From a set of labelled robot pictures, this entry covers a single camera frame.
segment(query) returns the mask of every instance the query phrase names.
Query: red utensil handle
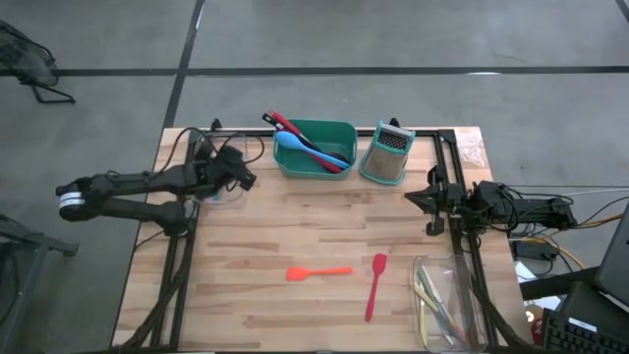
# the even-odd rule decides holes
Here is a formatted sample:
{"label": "red utensil handle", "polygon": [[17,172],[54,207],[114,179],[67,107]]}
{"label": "red utensil handle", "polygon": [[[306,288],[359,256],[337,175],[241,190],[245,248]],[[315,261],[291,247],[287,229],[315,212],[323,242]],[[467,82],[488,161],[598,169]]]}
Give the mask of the red utensil handle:
{"label": "red utensil handle", "polygon": [[[279,115],[281,117],[281,114],[275,112],[274,115],[271,114],[266,114],[264,113],[262,115],[262,120],[271,124],[272,126],[274,126],[275,128],[277,128],[277,130],[287,130],[295,135],[300,134],[299,130],[297,128],[295,128],[294,125],[292,125],[290,122],[286,121],[284,119],[284,117],[281,117],[280,119],[284,119],[288,125],[286,124],[282,124],[280,123],[280,121],[277,119],[277,116]],[[332,172],[332,173],[341,173],[343,171],[343,169],[333,163],[327,162],[326,160],[322,159],[319,156],[313,155],[309,153],[309,156],[312,157],[316,162],[318,162],[321,166],[323,166],[326,170]]]}
{"label": "red utensil handle", "polygon": [[377,289],[377,279],[379,275],[373,277],[372,284],[372,294],[370,295],[370,300],[367,302],[367,312],[365,313],[365,321],[369,322],[372,320],[373,315],[373,305],[375,304],[375,289]]}
{"label": "red utensil handle", "polygon": [[295,135],[297,136],[297,138],[299,138],[299,140],[302,142],[302,144],[304,144],[304,145],[305,145],[305,146],[307,146],[308,148],[311,148],[311,149],[313,149],[313,150],[316,150],[316,151],[321,152],[321,149],[320,149],[320,148],[316,147],[316,145],[315,145],[315,144],[313,144],[313,142],[311,142],[310,140],[308,140],[308,138],[306,138],[306,137],[302,134],[302,132],[301,132],[299,129],[297,129],[297,127],[295,127],[295,126],[293,125],[293,123],[289,122],[289,121],[288,121],[288,119],[284,118],[284,116],[283,116],[283,115],[281,115],[281,114],[277,113],[277,112],[276,112],[276,111],[274,111],[274,110],[269,110],[269,111],[268,111],[268,113],[269,113],[270,115],[272,115],[272,116],[273,116],[273,118],[275,118],[275,120],[276,120],[279,124],[283,125],[285,130],[287,130],[287,131],[289,131],[289,132],[291,132],[291,133],[295,134]]}

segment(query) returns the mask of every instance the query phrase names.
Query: concrete floor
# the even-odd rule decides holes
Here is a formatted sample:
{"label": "concrete floor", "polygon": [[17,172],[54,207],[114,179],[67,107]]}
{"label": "concrete floor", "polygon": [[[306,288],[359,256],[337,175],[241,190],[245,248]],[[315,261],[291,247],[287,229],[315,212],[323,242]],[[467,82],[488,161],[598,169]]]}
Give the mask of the concrete floor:
{"label": "concrete floor", "polygon": [[[48,46],[62,69],[177,68],[194,6],[5,0],[0,19]],[[611,0],[207,1],[190,66],[629,65],[628,31]],[[15,79],[0,78],[0,210],[81,243],[73,259],[49,257],[24,352],[107,347],[138,224],[65,222],[54,188],[107,169],[149,168],[174,81],[62,78],[59,89],[77,104],[46,106]],[[496,180],[575,193],[629,186],[628,89],[629,76],[611,74],[186,78],[174,126],[208,126],[213,118],[261,126],[269,108],[358,126],[392,116],[406,125],[478,125]],[[623,195],[575,197],[574,211],[584,219]],[[614,226],[557,241],[596,266]],[[566,268],[557,262],[554,271]]]}

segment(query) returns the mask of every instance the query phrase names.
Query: wooden tabletop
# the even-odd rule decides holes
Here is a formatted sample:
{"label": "wooden tabletop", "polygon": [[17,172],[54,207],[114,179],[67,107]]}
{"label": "wooden tabletop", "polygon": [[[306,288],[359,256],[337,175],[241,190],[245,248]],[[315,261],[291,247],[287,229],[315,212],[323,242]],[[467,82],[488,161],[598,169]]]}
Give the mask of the wooden tabletop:
{"label": "wooden tabletop", "polygon": [[[491,180],[481,130],[454,129],[468,187]],[[155,169],[165,162],[180,131],[164,131]],[[359,139],[359,158],[370,140]],[[286,179],[273,160],[272,139],[264,142],[263,157],[249,165],[257,176],[255,186],[233,203],[200,209],[180,350],[424,349],[411,325],[408,274],[415,257],[447,257],[452,245],[447,231],[426,235],[429,217],[403,194],[428,185],[427,172],[435,165],[433,141],[415,140],[399,186],[371,182],[356,166],[340,182]],[[251,140],[249,156],[258,152],[258,143]],[[182,163],[184,155],[180,143],[171,163]],[[148,201],[172,198],[160,193]],[[158,230],[154,224],[143,225],[138,242]],[[157,237],[136,251],[113,344],[129,338],[154,305],[167,243],[166,237]],[[530,340],[504,234],[483,235],[481,252],[492,301],[518,334]],[[366,323],[376,253],[388,255],[388,262],[373,319]],[[352,266],[355,272],[288,283],[289,266]]]}

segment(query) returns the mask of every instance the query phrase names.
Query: cheese grater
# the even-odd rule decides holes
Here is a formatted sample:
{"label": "cheese grater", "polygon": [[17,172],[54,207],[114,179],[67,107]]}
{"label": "cheese grater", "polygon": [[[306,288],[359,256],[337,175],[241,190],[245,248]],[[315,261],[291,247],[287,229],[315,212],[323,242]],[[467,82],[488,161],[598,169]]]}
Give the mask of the cheese grater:
{"label": "cheese grater", "polygon": [[372,144],[361,161],[361,174],[377,183],[399,184],[414,139],[414,131],[378,122]]}

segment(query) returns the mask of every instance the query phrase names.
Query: teal basket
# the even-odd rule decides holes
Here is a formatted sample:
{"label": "teal basket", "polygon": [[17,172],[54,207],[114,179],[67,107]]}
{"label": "teal basket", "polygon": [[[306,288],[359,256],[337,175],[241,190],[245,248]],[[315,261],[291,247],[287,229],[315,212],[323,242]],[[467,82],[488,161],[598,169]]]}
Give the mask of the teal basket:
{"label": "teal basket", "polygon": [[290,122],[322,151],[341,153],[347,158],[350,166],[341,173],[331,173],[304,151],[285,148],[273,141],[273,157],[284,176],[328,181],[347,178],[356,162],[358,135],[353,125],[346,122],[308,119],[291,119]]}

